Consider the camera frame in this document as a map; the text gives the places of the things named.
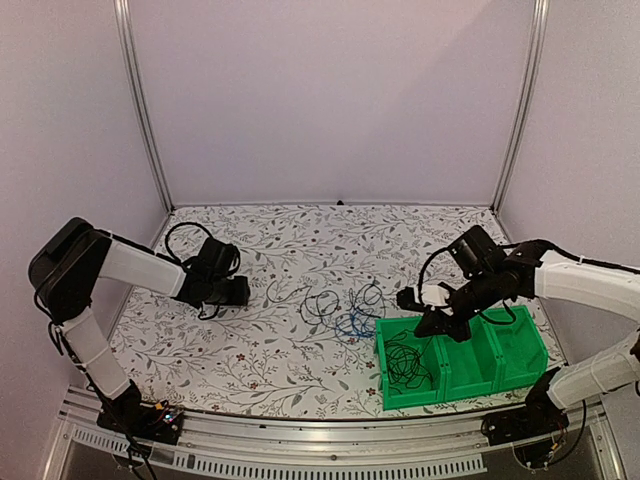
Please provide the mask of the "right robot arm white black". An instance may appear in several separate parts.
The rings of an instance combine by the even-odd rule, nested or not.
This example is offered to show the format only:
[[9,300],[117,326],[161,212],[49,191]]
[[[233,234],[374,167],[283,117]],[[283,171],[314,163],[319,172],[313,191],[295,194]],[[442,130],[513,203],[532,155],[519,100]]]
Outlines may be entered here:
[[[470,320],[503,300],[555,299],[639,319],[639,271],[634,267],[569,253],[548,240],[499,245],[479,225],[445,247],[462,270],[465,284],[418,282],[396,295],[403,310],[419,312],[418,338],[446,335],[470,339]],[[537,436],[562,419],[565,410],[591,396],[639,381],[639,334],[574,365],[556,368],[529,391],[517,427]]]

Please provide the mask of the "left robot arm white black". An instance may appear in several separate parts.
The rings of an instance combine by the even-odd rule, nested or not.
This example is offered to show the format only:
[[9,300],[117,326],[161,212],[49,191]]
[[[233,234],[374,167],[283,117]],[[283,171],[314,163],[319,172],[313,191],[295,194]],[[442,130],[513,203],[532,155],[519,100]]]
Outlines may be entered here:
[[211,234],[196,255],[181,260],[172,251],[155,253],[74,217],[30,261],[28,279],[58,351],[87,377],[111,419],[126,433],[138,434],[149,415],[92,312],[97,281],[144,288],[197,310],[245,306],[250,287],[238,275],[239,266],[238,248]]

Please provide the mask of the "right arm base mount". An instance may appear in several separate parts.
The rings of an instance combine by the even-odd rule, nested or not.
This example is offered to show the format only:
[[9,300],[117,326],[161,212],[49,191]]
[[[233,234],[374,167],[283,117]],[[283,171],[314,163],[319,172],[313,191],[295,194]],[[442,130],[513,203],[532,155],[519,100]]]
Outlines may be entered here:
[[483,417],[480,432],[490,446],[512,446],[517,463],[530,472],[548,470],[570,457],[579,446],[587,423],[588,406],[581,405],[581,421],[571,445],[569,417],[565,411],[541,404],[494,412]]

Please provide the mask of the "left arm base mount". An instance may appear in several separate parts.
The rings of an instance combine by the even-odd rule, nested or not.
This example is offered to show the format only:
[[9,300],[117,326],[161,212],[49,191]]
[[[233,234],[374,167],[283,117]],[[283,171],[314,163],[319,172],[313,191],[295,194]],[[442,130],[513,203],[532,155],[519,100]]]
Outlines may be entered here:
[[167,401],[153,405],[136,400],[108,402],[97,419],[103,429],[168,445],[178,443],[183,423],[184,408]]

